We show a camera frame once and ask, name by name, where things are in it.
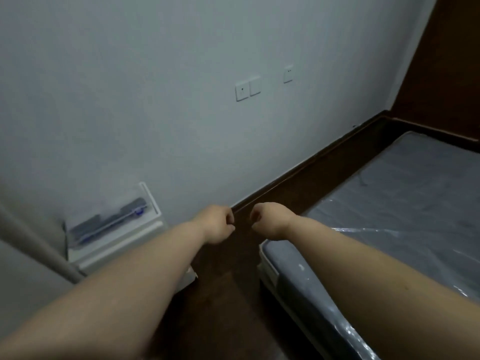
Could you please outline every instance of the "plastic wrap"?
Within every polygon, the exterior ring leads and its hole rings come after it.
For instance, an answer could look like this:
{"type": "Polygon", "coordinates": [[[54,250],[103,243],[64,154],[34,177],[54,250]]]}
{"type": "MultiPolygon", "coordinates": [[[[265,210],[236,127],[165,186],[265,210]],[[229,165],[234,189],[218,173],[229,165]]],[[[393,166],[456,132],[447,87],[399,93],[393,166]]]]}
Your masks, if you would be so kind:
{"type": "MultiPolygon", "coordinates": [[[[480,154],[407,133],[306,216],[480,302],[479,181],[480,154]]],[[[290,242],[267,241],[262,252],[310,332],[324,318],[360,359],[378,358],[290,242]]]]}

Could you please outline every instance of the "hand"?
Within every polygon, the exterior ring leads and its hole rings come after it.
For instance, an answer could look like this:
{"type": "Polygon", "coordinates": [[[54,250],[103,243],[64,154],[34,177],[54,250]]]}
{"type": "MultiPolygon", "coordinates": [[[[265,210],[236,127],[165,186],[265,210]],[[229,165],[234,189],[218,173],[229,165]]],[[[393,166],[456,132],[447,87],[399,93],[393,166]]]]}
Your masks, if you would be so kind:
{"type": "Polygon", "coordinates": [[[209,244],[219,244],[235,230],[233,212],[227,206],[207,206],[197,213],[192,222],[199,225],[205,242],[209,244]]]}
{"type": "Polygon", "coordinates": [[[297,215],[282,204],[257,203],[250,213],[250,220],[254,222],[251,228],[267,239],[284,240],[291,220],[295,217],[297,215]]]}

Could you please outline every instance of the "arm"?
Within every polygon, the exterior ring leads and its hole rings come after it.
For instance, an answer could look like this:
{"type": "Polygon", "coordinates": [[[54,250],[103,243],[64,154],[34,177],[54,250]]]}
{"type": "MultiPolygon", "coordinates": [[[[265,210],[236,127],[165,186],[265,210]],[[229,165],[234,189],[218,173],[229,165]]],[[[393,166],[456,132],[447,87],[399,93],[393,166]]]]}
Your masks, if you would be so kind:
{"type": "Polygon", "coordinates": [[[40,310],[0,344],[1,359],[133,359],[144,350],[201,246],[233,232],[228,207],[209,206],[40,310]]]}
{"type": "Polygon", "coordinates": [[[382,252],[278,203],[253,229],[289,240],[345,318],[382,359],[480,358],[480,307],[382,252]]]}

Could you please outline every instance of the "white wall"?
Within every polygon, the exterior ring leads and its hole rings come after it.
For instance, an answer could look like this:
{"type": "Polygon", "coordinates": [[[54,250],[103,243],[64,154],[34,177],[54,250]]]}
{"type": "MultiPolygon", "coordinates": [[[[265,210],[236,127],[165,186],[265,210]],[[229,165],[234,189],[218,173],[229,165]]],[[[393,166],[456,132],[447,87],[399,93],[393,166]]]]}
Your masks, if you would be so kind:
{"type": "Polygon", "coordinates": [[[424,2],[0,0],[2,189],[58,221],[138,181],[172,224],[232,205],[384,109],[424,2]]]}

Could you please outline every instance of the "forearm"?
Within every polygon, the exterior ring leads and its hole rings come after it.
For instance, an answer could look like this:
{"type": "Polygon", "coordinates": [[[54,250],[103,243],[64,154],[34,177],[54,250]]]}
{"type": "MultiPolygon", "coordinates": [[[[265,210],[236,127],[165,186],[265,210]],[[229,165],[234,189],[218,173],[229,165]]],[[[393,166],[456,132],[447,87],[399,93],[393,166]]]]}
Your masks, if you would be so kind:
{"type": "Polygon", "coordinates": [[[285,236],[381,357],[480,354],[480,310],[475,303],[315,220],[295,217],[285,236]]]}
{"type": "Polygon", "coordinates": [[[42,309],[0,345],[0,357],[75,351],[135,357],[204,239],[195,223],[183,223],[121,256],[42,309]]]}

